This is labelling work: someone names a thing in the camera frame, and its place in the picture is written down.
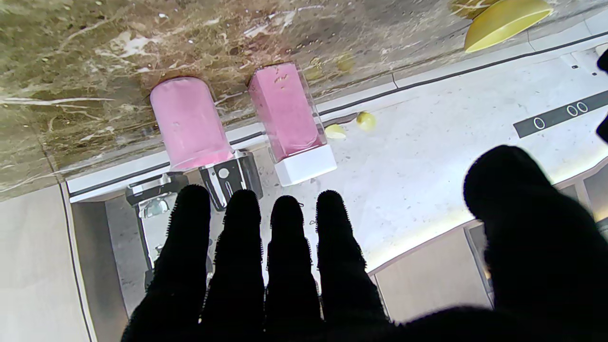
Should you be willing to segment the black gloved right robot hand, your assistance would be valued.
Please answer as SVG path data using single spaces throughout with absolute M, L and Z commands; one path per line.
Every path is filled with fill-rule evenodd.
M 189 185 L 122 341 L 605 342 L 608 246 L 590 212 L 508 145 L 471 165 L 463 197 L 484 224 L 493 309 L 454 306 L 398 324 L 367 275 L 339 193 L 317 199 L 317 290 L 304 217 L 291 196 L 272 208 L 264 284 L 260 206 L 251 190 L 228 203 L 206 284 L 210 196 Z

